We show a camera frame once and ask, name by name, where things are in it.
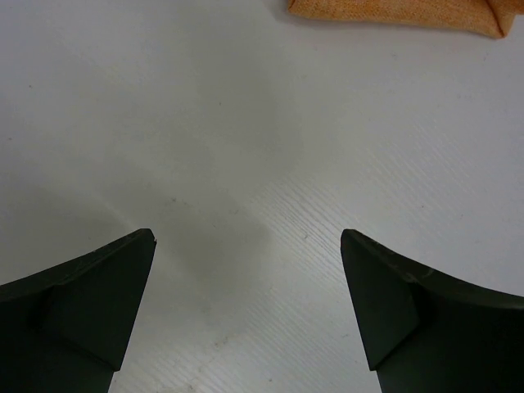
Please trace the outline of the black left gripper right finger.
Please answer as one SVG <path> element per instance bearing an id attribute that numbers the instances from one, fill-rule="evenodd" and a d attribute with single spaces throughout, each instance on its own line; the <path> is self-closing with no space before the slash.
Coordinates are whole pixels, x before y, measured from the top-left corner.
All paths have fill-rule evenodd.
<path id="1" fill-rule="evenodd" d="M 520 392 L 523 299 L 454 278 L 354 229 L 341 258 L 384 392 Z"/>

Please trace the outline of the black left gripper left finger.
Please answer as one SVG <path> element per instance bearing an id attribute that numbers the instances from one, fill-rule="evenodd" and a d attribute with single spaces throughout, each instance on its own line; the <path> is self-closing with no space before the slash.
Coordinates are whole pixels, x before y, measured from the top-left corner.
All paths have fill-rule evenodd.
<path id="1" fill-rule="evenodd" d="M 156 239 L 141 228 L 1 286 L 3 392 L 107 392 L 119 372 Z"/>

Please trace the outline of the orange cloth placemat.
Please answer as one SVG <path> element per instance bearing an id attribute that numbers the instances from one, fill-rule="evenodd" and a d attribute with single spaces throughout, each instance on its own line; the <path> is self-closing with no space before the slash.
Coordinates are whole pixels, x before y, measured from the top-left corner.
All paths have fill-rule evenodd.
<path id="1" fill-rule="evenodd" d="M 294 0 L 287 3 L 287 10 L 294 16 L 313 20 L 458 29 L 500 39 L 507 37 L 515 17 L 523 13 L 523 2 L 506 0 Z"/>

